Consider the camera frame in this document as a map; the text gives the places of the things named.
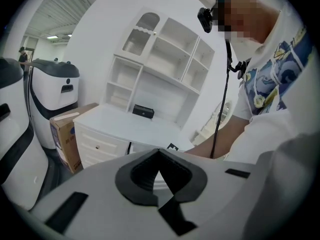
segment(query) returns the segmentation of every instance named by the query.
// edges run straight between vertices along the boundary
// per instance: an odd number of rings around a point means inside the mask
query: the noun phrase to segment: black object on desk
[[[132,113],[138,116],[152,119],[154,117],[155,111],[152,108],[148,108],[148,107],[144,107],[136,104],[134,105]]]

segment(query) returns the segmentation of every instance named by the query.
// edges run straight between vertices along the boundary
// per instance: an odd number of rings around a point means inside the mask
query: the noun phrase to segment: person in background
[[[213,19],[219,31],[261,44],[243,76],[233,115],[217,133],[213,154],[255,164],[260,154],[299,134],[282,96],[317,52],[289,3],[279,11],[262,0],[217,0]],[[210,158],[213,142],[214,135],[186,153]]]
[[[20,53],[19,63],[20,63],[20,67],[23,70],[23,78],[25,78],[26,76],[28,76],[28,71],[25,71],[26,65],[29,65],[29,63],[28,63],[28,55],[26,54],[26,51],[25,51],[24,47],[20,48],[19,53]]]

